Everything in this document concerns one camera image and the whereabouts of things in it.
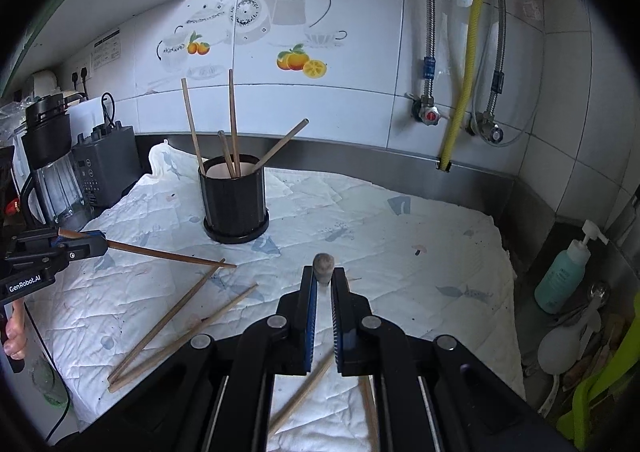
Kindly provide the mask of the person's left hand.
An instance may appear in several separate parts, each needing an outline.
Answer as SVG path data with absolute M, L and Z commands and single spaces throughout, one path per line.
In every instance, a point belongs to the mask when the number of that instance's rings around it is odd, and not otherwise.
M 12 302 L 12 313 L 6 322 L 6 342 L 3 344 L 4 353 L 13 360 L 25 357 L 27 338 L 25 331 L 24 300 Z

